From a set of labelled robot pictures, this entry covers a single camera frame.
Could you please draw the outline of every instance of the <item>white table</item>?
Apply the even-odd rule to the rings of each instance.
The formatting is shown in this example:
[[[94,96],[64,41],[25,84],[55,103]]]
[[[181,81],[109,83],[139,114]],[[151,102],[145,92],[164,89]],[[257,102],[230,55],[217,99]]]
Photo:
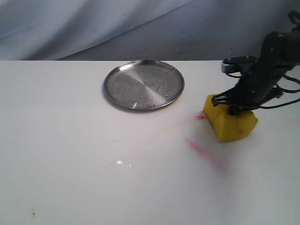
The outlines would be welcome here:
[[[219,143],[195,116],[208,94],[237,82],[220,61],[169,62],[185,90],[149,113],[122,111],[103,97],[104,78],[120,63],[0,62],[1,225],[300,223],[299,104],[257,110],[250,136]]]

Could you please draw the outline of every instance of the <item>sponge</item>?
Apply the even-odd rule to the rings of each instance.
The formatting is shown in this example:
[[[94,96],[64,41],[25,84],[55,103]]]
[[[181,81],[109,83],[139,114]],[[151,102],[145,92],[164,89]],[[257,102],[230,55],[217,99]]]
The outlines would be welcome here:
[[[228,105],[212,105],[212,97],[208,95],[204,113],[211,122],[218,139],[221,142],[231,142],[246,137],[257,125],[258,119],[252,111],[243,111],[231,116],[228,113]]]

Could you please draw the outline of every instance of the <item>gray fabric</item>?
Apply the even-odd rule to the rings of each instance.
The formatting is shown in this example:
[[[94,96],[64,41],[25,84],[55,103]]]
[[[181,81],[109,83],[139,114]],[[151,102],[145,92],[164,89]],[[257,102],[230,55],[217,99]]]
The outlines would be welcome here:
[[[62,60],[221,60],[257,56],[269,32],[289,31],[299,0],[194,0]]]
[[[192,0],[0,0],[0,60],[56,60]]]

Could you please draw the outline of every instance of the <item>stainless steel plate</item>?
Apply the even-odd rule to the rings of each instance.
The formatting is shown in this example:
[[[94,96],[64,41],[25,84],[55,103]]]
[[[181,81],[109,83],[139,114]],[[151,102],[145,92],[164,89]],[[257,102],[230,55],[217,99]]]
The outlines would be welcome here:
[[[105,79],[104,89],[122,107],[150,110],[175,101],[184,89],[184,79],[167,63],[139,60],[112,70]]]

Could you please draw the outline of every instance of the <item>red mark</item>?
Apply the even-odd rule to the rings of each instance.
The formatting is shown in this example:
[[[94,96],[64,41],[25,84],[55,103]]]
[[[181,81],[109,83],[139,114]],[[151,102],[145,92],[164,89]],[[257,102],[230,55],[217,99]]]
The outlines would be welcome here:
[[[190,148],[196,150],[201,156],[203,156],[206,160],[210,161],[212,164],[222,168],[226,169],[224,163],[219,160],[214,155],[210,154],[204,147],[201,145],[198,145],[197,143],[193,142],[192,140],[187,139],[187,142],[189,143]]]
[[[196,120],[203,120],[203,119],[206,119],[205,116],[196,116]]]

